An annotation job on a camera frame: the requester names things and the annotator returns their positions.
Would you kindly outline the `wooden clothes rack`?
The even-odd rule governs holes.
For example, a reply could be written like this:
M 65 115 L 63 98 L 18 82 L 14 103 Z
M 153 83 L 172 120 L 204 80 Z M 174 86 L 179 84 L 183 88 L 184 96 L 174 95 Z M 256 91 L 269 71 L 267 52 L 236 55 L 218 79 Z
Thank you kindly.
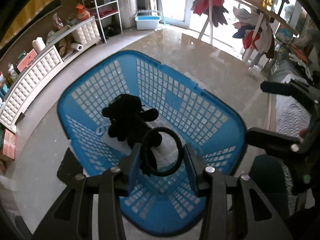
M 271 23 L 278 21 L 279 29 L 286 29 L 292 35 L 298 35 L 295 28 L 288 24 L 280 15 L 283 7 L 279 7 L 279 12 L 276 14 L 272 11 L 273 0 L 235 0 L 251 8 L 251 12 L 244 9 L 235 9 L 233 14 L 240 23 L 254 26 L 251 43 L 245 49 L 243 61 L 247 62 L 253 51 L 256 50 L 261 54 L 267 53 L 274 43 L 272 42 L 273 32 Z

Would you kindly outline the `white plastic jug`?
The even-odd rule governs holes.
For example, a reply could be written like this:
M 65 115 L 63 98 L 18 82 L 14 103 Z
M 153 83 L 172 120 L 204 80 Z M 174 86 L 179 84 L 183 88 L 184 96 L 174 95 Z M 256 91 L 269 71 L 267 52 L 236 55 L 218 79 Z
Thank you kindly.
M 32 46 L 35 49 L 36 53 L 39 54 L 41 51 L 44 50 L 46 44 L 42 37 L 37 37 L 35 40 L 32 41 Z

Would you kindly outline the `white tufted TV cabinet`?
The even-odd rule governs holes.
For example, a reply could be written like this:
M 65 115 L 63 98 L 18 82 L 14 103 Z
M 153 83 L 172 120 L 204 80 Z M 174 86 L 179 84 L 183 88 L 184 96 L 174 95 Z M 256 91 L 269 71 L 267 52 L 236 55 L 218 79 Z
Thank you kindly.
M 63 59 L 57 51 L 56 44 L 68 35 L 72 35 L 80 50 L 74 50 Z M 16 133 L 16 121 L 27 110 L 41 90 L 61 71 L 65 66 L 80 56 L 91 46 L 99 43 L 99 30 L 92 16 L 85 21 L 67 29 L 61 35 L 52 40 L 19 75 L 18 79 L 10 87 L 4 97 L 1 106 L 1 124 Z

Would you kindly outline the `black plush toy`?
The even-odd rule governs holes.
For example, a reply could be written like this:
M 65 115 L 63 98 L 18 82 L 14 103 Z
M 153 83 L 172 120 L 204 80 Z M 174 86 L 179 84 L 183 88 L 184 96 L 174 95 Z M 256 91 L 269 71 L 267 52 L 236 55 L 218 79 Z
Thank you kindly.
M 161 145 L 162 135 L 154 132 L 147 123 L 158 118 L 157 109 L 144 110 L 139 97 L 120 94 L 103 108 L 102 115 L 111 122 L 108 128 L 111 138 L 117 138 L 118 141 L 126 140 L 131 149 L 136 143 L 142 144 L 140 168 L 143 174 L 150 176 L 152 171 L 156 171 L 157 161 L 151 149 Z

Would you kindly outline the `pink drawer box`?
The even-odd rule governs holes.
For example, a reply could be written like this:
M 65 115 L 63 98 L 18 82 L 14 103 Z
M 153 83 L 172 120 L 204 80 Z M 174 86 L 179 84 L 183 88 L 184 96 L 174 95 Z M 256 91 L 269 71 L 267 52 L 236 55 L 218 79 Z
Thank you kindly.
M 25 68 L 27 68 L 27 66 L 33 61 L 36 56 L 37 52 L 33 48 L 19 61 L 18 65 L 16 66 L 17 71 L 21 73 Z

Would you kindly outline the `orange bag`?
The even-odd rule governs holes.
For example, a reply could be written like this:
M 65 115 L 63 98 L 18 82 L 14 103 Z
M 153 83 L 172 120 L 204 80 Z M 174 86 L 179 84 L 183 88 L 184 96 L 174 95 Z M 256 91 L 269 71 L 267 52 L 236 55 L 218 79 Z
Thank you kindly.
M 90 12 L 82 4 L 78 3 L 76 5 L 76 9 L 77 9 L 77 17 L 80 21 L 84 21 L 90 18 L 91 16 Z

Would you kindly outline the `white fluffy towel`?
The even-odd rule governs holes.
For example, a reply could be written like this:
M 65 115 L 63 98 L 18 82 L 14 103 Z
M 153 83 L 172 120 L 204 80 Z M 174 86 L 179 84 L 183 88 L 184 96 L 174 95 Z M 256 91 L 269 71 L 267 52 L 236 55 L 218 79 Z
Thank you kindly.
M 119 142 L 116 138 L 111 138 L 108 135 L 108 128 L 111 126 L 111 122 L 109 118 L 103 121 L 100 126 L 96 129 L 96 135 L 100 136 L 100 141 L 111 146 L 115 150 L 119 151 L 121 154 L 129 155 L 131 152 L 130 147 L 127 144 L 127 141 Z M 156 127 L 166 127 L 173 130 L 178 137 L 180 138 L 182 145 L 185 144 L 185 140 L 181 137 L 181 135 L 164 119 L 157 118 L 155 121 L 148 122 L 148 126 L 151 128 Z M 178 150 L 176 147 L 175 140 L 166 133 L 161 132 L 162 135 L 162 143 L 158 147 L 153 147 L 152 152 L 157 161 L 157 168 L 160 170 L 161 168 L 167 168 L 170 165 L 174 164 L 178 158 Z

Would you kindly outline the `standing air conditioner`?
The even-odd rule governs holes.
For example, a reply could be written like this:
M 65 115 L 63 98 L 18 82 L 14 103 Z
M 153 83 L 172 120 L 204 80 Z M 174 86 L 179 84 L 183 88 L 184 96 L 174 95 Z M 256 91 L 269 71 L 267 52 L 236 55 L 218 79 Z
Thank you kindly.
M 118 0 L 121 23 L 124 29 L 136 25 L 137 0 Z

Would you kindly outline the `blue plastic laundry basket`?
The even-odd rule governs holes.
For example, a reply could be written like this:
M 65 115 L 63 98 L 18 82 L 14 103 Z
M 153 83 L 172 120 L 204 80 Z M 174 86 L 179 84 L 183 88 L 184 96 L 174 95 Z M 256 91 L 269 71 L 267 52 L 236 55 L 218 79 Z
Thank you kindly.
M 141 167 L 124 217 L 154 236 L 186 232 L 204 211 L 178 151 L 233 174 L 246 150 L 246 126 L 227 104 L 173 68 L 134 50 L 115 53 L 74 81 L 57 113 L 76 159 L 90 176 L 117 166 L 136 144 Z

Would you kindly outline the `blue white plastic bin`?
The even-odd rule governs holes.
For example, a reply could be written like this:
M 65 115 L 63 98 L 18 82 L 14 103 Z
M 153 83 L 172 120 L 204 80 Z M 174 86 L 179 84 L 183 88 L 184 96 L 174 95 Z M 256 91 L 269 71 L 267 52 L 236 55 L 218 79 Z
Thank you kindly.
M 162 13 L 158 10 L 139 10 L 135 15 L 137 30 L 156 30 L 162 19 Z

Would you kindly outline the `pink cardboard box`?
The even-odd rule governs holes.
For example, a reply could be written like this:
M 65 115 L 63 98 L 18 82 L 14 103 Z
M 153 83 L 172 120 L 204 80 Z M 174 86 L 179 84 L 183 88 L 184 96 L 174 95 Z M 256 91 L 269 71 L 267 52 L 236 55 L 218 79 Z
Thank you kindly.
M 14 161 L 16 158 L 17 137 L 8 129 L 1 130 L 0 158 L 4 161 Z

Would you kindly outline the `white metal shelf rack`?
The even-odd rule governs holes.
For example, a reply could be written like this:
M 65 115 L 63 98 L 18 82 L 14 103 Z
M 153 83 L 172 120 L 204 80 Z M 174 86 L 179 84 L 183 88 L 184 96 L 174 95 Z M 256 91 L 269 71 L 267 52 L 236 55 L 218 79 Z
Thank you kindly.
M 118 0 L 82 0 L 82 4 L 94 16 L 103 42 L 123 32 Z

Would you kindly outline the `white paper roll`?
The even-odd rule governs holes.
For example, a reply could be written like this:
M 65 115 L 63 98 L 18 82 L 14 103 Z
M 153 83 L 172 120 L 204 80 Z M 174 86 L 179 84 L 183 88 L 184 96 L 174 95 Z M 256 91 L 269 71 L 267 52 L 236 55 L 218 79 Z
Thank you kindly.
M 82 51 L 83 50 L 83 45 L 79 43 L 72 43 L 71 48 L 76 50 L 76 51 Z

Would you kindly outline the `dark green square cloth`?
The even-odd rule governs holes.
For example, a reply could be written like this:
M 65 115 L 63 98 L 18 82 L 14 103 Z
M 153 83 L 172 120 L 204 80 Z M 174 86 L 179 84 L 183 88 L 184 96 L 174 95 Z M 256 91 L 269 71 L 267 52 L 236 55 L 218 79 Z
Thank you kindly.
M 83 174 L 83 167 L 75 157 L 72 150 L 68 147 L 58 168 L 56 176 L 61 182 L 68 185 L 78 174 Z

